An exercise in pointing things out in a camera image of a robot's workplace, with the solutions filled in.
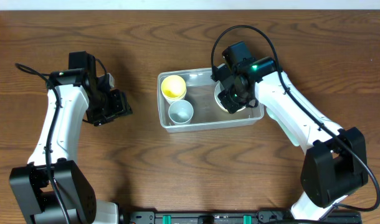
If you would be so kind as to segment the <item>grey plastic cup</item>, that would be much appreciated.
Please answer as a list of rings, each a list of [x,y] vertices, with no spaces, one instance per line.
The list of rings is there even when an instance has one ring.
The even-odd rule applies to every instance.
[[[175,125],[189,124],[194,116],[194,108],[190,102],[178,100],[169,106],[168,116]]]

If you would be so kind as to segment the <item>mint green plastic spoon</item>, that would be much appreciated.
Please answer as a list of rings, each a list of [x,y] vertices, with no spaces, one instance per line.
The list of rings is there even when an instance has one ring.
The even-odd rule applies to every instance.
[[[273,120],[275,120],[278,125],[281,127],[283,132],[286,134],[287,138],[291,141],[291,143],[295,146],[298,147],[300,144],[297,141],[296,137],[294,134],[290,132],[290,130],[282,123],[282,121],[279,119],[279,117],[269,108],[266,108],[266,112],[269,115],[269,117]]]

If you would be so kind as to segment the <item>yellow plastic cup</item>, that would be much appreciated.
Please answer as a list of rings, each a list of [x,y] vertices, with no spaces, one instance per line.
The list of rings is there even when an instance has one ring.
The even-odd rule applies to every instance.
[[[183,100],[186,96],[186,82],[179,75],[170,75],[162,81],[161,92],[165,100],[171,105],[175,101]]]

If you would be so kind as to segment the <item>grey plastic bowl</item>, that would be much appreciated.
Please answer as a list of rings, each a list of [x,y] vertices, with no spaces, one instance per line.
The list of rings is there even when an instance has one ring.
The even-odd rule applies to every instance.
[[[227,109],[225,109],[220,101],[220,99],[218,98],[218,94],[220,92],[222,92],[224,90],[224,87],[223,85],[220,83],[220,82],[217,82],[217,85],[215,87],[215,90],[214,90],[214,99],[216,101],[216,103],[218,104],[219,108],[222,110],[222,111],[225,111],[226,113],[229,113]],[[235,87],[231,87],[231,90],[230,91],[235,91]],[[242,111],[245,109],[245,106],[241,107],[241,109],[237,110],[237,111]]]

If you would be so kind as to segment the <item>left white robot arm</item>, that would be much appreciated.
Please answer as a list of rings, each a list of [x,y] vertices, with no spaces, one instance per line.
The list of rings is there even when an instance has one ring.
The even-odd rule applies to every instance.
[[[101,126],[131,114],[110,73],[89,68],[39,74],[47,87],[42,132],[27,165],[13,168],[9,184],[26,223],[128,223],[117,203],[98,200],[77,165],[83,123]]]

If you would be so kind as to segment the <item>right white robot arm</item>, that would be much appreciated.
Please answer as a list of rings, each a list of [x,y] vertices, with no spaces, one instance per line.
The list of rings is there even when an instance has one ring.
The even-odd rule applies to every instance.
[[[218,99],[230,114],[258,101],[292,143],[302,148],[303,193],[290,209],[294,219],[322,220],[367,184],[369,169],[361,131],[345,130],[318,111],[272,58],[226,62],[212,68],[211,78],[223,85]]]

